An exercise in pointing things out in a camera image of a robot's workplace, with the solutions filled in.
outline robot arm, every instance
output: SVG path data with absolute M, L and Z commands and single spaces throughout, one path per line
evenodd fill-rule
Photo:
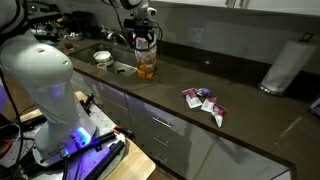
M 116 8 L 125 8 L 127 10 L 131 10 L 133 18 L 124 20 L 124 28 L 126 29 L 126 32 L 121 24 L 119 16 L 117 16 L 122 33 L 126 37 L 131 48 L 137 51 L 147 51 L 154 48 L 157 45 L 156 39 L 154 38 L 155 36 L 154 36 L 153 28 L 160 29 L 159 31 L 161 33 L 159 34 L 160 39 L 162 37 L 162 30 L 156 21 L 149 19 L 149 17 L 157 14 L 156 9 L 149 7 L 149 0 L 101 0 L 101 1 L 107 5 L 113 6 L 116 13 L 118 13 Z M 144 38 L 147 40 L 149 45 L 150 44 L 153 44 L 153 45 L 147 49 L 136 49 L 136 38 Z
M 89 145 L 96 125 L 74 95 L 70 59 L 35 39 L 19 0 L 3 0 L 0 12 L 0 68 L 20 81 L 47 119 L 33 149 L 38 164 L 47 167 L 61 159 L 62 151 L 76 152 L 75 140 L 81 148 Z

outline small bowl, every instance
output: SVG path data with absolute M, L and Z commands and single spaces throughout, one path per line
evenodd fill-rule
M 107 66 L 111 66 L 114 63 L 113 57 L 111 57 L 111 59 L 105 63 L 107 64 Z
M 105 63 L 113 60 L 109 51 L 98 51 L 94 53 L 93 57 L 98 63 Z
M 107 63 L 98 63 L 97 68 L 102 69 L 102 70 L 107 70 Z

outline cabinet door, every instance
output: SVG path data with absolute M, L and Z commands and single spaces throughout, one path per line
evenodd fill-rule
M 71 82 L 73 84 L 76 83 L 76 85 L 81 86 L 81 90 L 84 93 L 94 92 L 96 96 L 105 97 L 111 100 L 112 102 L 115 102 L 116 104 L 124 108 L 127 108 L 127 102 L 124 93 L 117 89 L 114 89 L 108 85 L 105 85 L 99 81 L 96 81 L 88 76 L 85 76 L 75 71 L 73 72 L 73 75 L 71 77 Z
M 281 174 L 280 176 L 274 178 L 273 180 L 291 180 L 291 174 L 290 171 L 287 171 L 283 174 Z
M 191 4 L 201 6 L 216 6 L 216 7 L 233 7 L 235 0 L 154 0 L 161 2 L 170 2 L 178 4 Z
M 132 130 L 129 112 L 127 109 L 117 105 L 116 103 L 100 97 L 103 103 L 101 110 L 116 124 L 124 128 Z
M 216 135 L 127 96 L 136 144 L 186 179 L 194 179 Z
M 234 7 L 269 12 L 320 15 L 319 0 L 237 0 Z
M 197 179 L 272 179 L 288 170 L 277 162 L 219 137 Z

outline stainless steel sink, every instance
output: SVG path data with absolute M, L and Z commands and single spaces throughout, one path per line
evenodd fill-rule
M 134 51 L 126 49 L 125 47 L 99 43 L 78 52 L 69 54 L 69 56 L 96 66 L 98 63 L 95 61 L 93 55 L 94 53 L 102 50 L 109 51 L 114 59 L 114 63 L 107 68 L 108 72 L 129 77 L 137 71 L 137 61 Z

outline kitchen counter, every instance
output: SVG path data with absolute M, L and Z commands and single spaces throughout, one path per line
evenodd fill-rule
M 78 51 L 98 42 L 102 41 L 82 40 L 73 44 Z M 320 156 L 317 156 L 320 120 L 308 112 L 307 103 L 269 96 L 255 87 L 186 68 L 193 66 L 190 62 L 161 55 L 152 80 L 134 75 L 122 77 L 75 58 L 70 59 L 77 72 L 270 159 L 288 166 L 295 164 L 291 168 L 297 179 L 320 177 Z M 191 87 L 211 89 L 217 95 L 217 102 L 228 108 L 220 129 L 209 113 L 188 107 L 181 91 Z

